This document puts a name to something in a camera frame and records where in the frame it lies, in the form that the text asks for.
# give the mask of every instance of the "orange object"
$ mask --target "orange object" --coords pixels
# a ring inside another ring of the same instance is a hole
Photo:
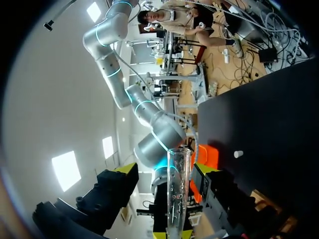
[[[191,167],[194,167],[195,156],[197,152],[195,152],[191,156]],[[206,144],[200,144],[198,146],[198,160],[197,163],[204,164],[208,167],[217,169],[218,166],[218,150],[214,147],[211,147]],[[190,182],[190,188],[194,193],[194,198],[196,203],[201,202],[201,194],[199,193],[198,189],[196,188],[194,180]]]

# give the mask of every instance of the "clear plastic tube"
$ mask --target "clear plastic tube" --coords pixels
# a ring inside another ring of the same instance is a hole
[[[181,239],[188,199],[190,150],[170,149],[167,165],[167,235],[169,239]]]

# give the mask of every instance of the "black surface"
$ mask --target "black surface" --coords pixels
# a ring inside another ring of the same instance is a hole
[[[246,193],[258,189],[306,224],[319,199],[318,66],[314,59],[286,68],[198,108],[199,143],[220,151],[219,168]],[[244,155],[235,159],[235,150]]]

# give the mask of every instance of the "man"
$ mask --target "man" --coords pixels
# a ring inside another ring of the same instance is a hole
[[[214,32],[211,27],[215,23],[211,10],[199,4],[188,3],[188,6],[185,6],[184,1],[170,0],[155,12],[141,11],[138,14],[138,21],[145,25],[149,22],[158,22],[167,31],[181,35],[196,35],[199,43],[206,47],[231,45],[237,57],[243,56],[239,40],[209,37]]]

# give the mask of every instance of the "square ceiling light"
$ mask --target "square ceiling light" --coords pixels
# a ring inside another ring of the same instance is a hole
[[[112,137],[110,136],[103,139],[102,143],[103,143],[104,157],[105,159],[108,159],[110,156],[114,154]]]
[[[101,15],[101,10],[99,9],[99,6],[96,4],[96,2],[92,3],[89,8],[86,9],[86,11],[94,22],[96,22]]]
[[[53,158],[52,164],[64,192],[81,179],[74,151]]]

